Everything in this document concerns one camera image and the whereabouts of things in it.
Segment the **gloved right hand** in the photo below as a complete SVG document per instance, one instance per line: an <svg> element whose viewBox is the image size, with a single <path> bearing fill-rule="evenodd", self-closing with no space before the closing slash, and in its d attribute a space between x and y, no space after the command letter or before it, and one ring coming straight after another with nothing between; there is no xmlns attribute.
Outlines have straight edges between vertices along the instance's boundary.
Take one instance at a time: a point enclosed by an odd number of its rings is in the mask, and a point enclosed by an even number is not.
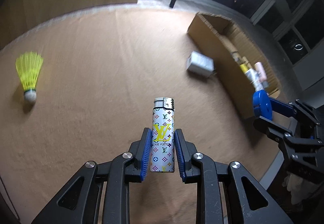
<svg viewBox="0 0 324 224"><path fill-rule="evenodd" d="M282 187L286 188L291 195L292 205L299 204L303 200L310 198L322 185L323 182L315 184L291 173L282 182Z"/></svg>

